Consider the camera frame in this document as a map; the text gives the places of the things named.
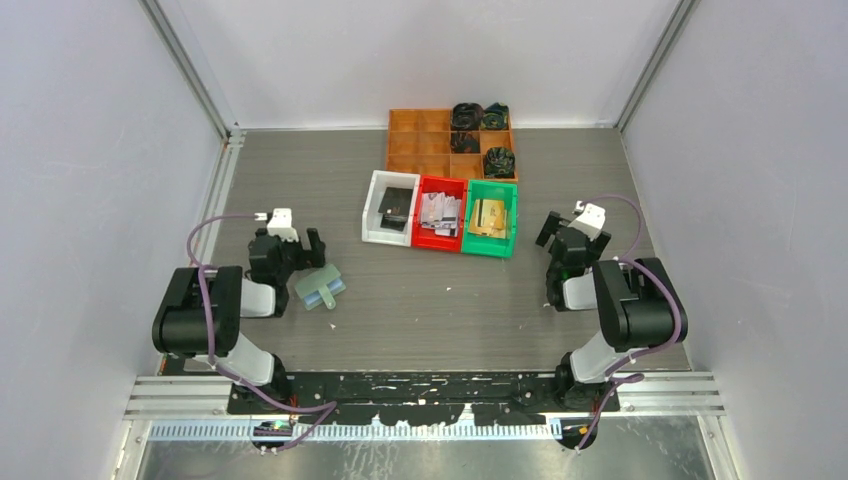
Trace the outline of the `green card holder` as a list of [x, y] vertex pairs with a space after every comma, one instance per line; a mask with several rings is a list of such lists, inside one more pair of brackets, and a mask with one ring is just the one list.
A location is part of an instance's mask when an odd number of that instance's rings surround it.
[[295, 291], [307, 311], [319, 306], [334, 310], [336, 297], [345, 289], [341, 272], [333, 264], [316, 269], [295, 284]]

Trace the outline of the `green plastic bin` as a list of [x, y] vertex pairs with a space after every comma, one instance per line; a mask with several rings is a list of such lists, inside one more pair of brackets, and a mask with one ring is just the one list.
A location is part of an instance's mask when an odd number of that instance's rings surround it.
[[516, 184], [470, 180], [461, 252], [511, 258], [517, 239]]

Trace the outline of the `white plastic bin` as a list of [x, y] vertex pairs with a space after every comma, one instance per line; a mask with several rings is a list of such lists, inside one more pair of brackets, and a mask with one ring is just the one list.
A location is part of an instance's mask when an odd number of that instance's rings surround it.
[[418, 174], [374, 170], [361, 219], [366, 243], [410, 247]]

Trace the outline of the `red plastic bin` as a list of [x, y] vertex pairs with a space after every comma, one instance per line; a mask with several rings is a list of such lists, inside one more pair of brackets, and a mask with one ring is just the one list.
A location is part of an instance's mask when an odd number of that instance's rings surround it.
[[459, 253], [468, 181], [422, 176], [412, 225], [415, 248]]

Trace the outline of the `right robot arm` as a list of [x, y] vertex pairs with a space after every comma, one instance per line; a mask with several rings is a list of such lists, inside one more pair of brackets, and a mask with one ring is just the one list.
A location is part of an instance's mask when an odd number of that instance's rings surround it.
[[554, 400], [567, 410], [600, 403], [613, 373], [638, 354], [676, 344], [688, 334], [688, 319], [660, 259], [604, 260], [611, 236], [605, 217], [587, 206], [572, 220], [551, 211], [536, 243], [551, 259], [546, 298], [557, 311], [593, 310], [599, 330], [566, 353], [552, 381]]

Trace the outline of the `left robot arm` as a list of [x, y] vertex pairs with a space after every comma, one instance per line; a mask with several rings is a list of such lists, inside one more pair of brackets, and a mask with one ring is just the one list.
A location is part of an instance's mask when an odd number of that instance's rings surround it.
[[297, 271], [326, 264], [326, 244], [308, 228], [308, 247], [265, 228], [248, 243], [249, 268], [221, 266], [174, 271], [152, 325], [152, 342], [163, 354], [207, 362], [229, 375], [269, 413], [285, 409], [292, 388], [278, 355], [241, 332], [244, 318], [280, 318], [290, 300], [288, 282]]

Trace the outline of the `gold cards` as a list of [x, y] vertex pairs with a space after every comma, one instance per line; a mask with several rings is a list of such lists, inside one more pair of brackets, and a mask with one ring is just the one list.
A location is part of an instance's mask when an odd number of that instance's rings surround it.
[[507, 211], [502, 200], [477, 199], [472, 205], [467, 229], [472, 235], [505, 239], [507, 237]]

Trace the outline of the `black cards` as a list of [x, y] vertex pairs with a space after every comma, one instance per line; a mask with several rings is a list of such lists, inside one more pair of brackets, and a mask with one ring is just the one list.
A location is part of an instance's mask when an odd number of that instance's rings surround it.
[[413, 190], [387, 187], [378, 207], [380, 227], [402, 232], [409, 219]]

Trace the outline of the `white silver cards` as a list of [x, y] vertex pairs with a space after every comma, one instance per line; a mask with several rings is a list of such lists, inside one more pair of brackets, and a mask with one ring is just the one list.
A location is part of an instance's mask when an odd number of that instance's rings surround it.
[[446, 192], [424, 193], [418, 224], [437, 236], [457, 237], [461, 199]]

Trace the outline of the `dark green rolled item bottom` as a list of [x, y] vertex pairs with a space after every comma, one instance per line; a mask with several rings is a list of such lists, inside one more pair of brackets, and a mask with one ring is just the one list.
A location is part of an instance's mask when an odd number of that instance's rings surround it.
[[489, 179], [514, 179], [516, 156], [507, 147], [491, 147], [483, 156], [483, 174]]

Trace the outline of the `dark rolled item middle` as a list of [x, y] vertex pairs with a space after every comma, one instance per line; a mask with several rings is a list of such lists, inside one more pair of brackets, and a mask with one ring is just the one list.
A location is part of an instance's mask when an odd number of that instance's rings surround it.
[[453, 154], [479, 154], [480, 140], [477, 131], [453, 131], [450, 136]]

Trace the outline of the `dark green rolled item top-right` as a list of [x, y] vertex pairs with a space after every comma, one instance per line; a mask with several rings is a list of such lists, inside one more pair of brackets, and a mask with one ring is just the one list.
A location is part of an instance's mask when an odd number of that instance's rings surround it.
[[505, 103], [495, 102], [483, 109], [480, 129], [487, 131], [505, 131], [509, 129], [509, 106]]

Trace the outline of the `black rolled item top-left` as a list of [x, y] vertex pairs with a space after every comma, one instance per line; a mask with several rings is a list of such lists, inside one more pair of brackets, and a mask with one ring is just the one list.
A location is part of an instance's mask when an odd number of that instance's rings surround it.
[[476, 131], [484, 116], [483, 107], [475, 102], [456, 104], [450, 115], [452, 131]]

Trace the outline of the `orange compartment tray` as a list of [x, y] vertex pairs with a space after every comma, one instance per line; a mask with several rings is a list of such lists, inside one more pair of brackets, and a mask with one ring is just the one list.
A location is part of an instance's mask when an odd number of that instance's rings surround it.
[[[391, 109], [388, 115], [386, 168], [390, 171], [428, 176], [517, 182], [519, 175], [511, 112], [508, 130], [476, 130], [481, 147], [479, 154], [453, 154], [450, 148], [450, 136], [453, 132], [450, 125], [452, 108]], [[507, 147], [514, 152], [514, 179], [484, 177], [483, 156], [491, 147]]]

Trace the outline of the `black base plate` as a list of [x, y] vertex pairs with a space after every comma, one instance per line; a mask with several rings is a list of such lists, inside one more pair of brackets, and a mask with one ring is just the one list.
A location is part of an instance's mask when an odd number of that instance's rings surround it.
[[346, 426], [453, 425], [469, 411], [477, 426], [543, 424], [549, 414], [592, 415], [605, 385], [581, 385], [563, 369], [553, 372], [292, 372], [263, 393], [234, 386], [230, 414], [277, 414], [298, 409], [311, 423], [333, 402], [326, 423]]

